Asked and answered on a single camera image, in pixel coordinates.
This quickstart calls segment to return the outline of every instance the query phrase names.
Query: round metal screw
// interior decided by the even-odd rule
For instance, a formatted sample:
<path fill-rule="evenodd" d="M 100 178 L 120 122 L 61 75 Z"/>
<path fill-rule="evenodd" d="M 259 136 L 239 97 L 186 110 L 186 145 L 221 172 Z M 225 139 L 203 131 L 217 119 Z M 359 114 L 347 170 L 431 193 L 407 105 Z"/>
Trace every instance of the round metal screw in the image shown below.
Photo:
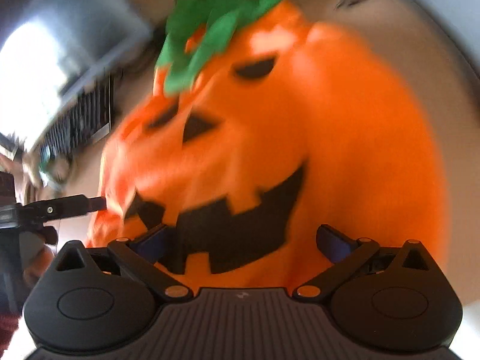
<path fill-rule="evenodd" d="M 301 286 L 297 289 L 297 294 L 302 298 L 315 298 L 320 295 L 322 291 L 316 286 Z"/>
<path fill-rule="evenodd" d="M 188 295 L 188 288 L 184 286 L 170 286 L 165 290 L 165 295 L 170 298 L 183 298 Z"/>

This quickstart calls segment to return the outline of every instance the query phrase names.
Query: floor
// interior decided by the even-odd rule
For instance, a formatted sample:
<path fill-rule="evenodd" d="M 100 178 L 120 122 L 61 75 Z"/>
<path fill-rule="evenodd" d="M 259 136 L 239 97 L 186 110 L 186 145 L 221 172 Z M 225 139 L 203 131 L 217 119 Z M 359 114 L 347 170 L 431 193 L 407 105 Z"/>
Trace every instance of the floor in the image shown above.
<path fill-rule="evenodd" d="M 456 348 L 465 360 L 473 358 L 469 357 L 473 346 L 466 345 L 478 348 L 480 342 L 475 335 L 480 332 L 480 280 L 475 280 L 480 277 L 480 104 L 475 102 L 465 66 L 448 38 L 405 0 L 369 0 L 349 10 L 334 10 L 338 0 L 294 1 L 311 20 L 333 21 L 359 32 L 400 72 L 421 101 L 442 150 L 449 183 L 452 237 L 444 270 L 466 307 L 466 325 L 457 335 Z M 140 78 L 122 84 L 116 102 L 124 115 L 148 95 L 152 80 L 152 69 L 148 69 Z M 67 194 L 96 195 L 104 143 L 97 142 L 78 157 Z M 59 247 L 70 239 L 83 239 L 88 222 L 83 217 L 56 223 Z M 20 336 L 11 347 L 22 342 L 21 353 L 27 353 L 25 336 Z M 4 359 L 18 359 L 19 352 L 8 356 L 7 352 Z"/>

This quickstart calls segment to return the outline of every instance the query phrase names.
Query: orange pumpkin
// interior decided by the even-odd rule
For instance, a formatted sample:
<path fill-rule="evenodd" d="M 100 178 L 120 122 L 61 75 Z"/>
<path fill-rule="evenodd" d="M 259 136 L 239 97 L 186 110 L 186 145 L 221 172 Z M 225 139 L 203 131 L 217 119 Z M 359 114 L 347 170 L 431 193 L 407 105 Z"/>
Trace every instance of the orange pumpkin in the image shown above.
<path fill-rule="evenodd" d="M 189 47 L 194 47 L 195 39 Z M 437 151 L 402 80 L 356 36 L 283 1 L 236 33 L 191 89 L 154 94 L 107 143 L 87 245 L 177 227 L 158 268 L 192 287 L 286 287 L 330 266 L 318 226 L 442 261 Z"/>

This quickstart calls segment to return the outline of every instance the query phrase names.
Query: jack-o'-lantern mouth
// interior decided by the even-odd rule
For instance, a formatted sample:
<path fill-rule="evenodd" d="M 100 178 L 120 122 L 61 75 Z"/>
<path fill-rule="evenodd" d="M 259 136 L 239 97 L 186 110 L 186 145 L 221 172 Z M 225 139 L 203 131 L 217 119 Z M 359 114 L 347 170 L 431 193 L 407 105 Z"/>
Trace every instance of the jack-o'-lantern mouth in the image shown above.
<path fill-rule="evenodd" d="M 232 214 L 226 197 L 181 212 L 175 236 L 158 261 L 180 275 L 185 273 L 190 254 L 207 252 L 211 273 L 220 274 L 275 252 L 287 240 L 287 225 L 302 189 L 305 168 L 303 163 L 280 184 L 260 191 L 261 203 L 239 214 Z M 144 201 L 136 193 L 125 220 L 138 216 L 149 230 L 162 223 L 164 212 L 161 204 Z"/>

